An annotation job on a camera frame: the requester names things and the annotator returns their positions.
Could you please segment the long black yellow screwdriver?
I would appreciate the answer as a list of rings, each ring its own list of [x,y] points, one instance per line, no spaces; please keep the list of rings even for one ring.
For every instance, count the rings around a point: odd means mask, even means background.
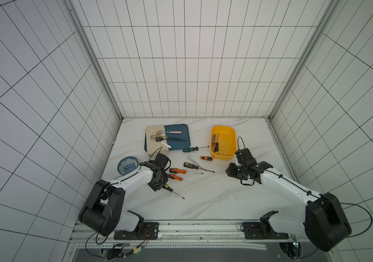
[[[219,139],[219,134],[215,134],[214,135],[214,152],[215,153],[218,153],[219,152],[219,142],[218,142],[218,139]]]

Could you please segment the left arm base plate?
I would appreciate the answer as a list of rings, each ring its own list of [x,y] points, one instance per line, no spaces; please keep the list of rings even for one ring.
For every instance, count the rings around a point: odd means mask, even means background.
[[[156,240],[158,238],[158,222],[142,222],[134,231],[115,231],[115,240]]]

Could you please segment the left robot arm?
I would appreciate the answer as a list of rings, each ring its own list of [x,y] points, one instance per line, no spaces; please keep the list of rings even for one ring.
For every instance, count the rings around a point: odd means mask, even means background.
[[[99,180],[81,208],[78,220],[102,236],[115,231],[131,239],[139,239],[145,230],[144,218],[124,206],[125,199],[140,187],[153,191],[163,189],[169,180],[166,172],[170,159],[158,153],[154,160],[142,162],[133,172],[112,181]]]

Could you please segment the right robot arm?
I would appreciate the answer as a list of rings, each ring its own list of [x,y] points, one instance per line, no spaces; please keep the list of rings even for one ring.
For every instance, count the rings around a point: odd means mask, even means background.
[[[247,186],[247,180],[261,184],[280,194],[290,203],[293,213],[288,215],[280,207],[260,217],[257,234],[265,239],[284,239],[297,236],[308,239],[321,251],[330,251],[352,233],[350,223],[338,198],[321,194],[287,178],[272,165],[260,162],[251,166],[230,163],[226,174]]]

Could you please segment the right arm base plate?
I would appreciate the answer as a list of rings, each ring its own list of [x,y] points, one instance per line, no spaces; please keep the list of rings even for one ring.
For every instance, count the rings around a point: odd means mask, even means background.
[[[277,233],[267,222],[244,222],[240,226],[246,240],[287,240],[288,234]]]

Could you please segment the purple red screwdriver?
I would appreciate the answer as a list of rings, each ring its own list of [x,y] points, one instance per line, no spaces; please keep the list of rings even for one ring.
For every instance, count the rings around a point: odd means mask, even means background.
[[[214,151],[215,145],[216,145],[216,134],[213,134],[212,135],[212,147],[211,147],[213,151]]]

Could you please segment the small black yellow screwdriver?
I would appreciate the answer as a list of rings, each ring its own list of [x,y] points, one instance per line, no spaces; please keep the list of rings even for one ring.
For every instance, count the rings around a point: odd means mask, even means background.
[[[171,187],[169,187],[167,184],[164,184],[164,185],[163,185],[163,188],[164,188],[165,190],[167,190],[167,191],[169,191],[169,192],[171,192],[171,193],[177,195],[178,197],[184,199],[183,196],[181,196],[180,194],[176,193],[176,192],[175,192]]]

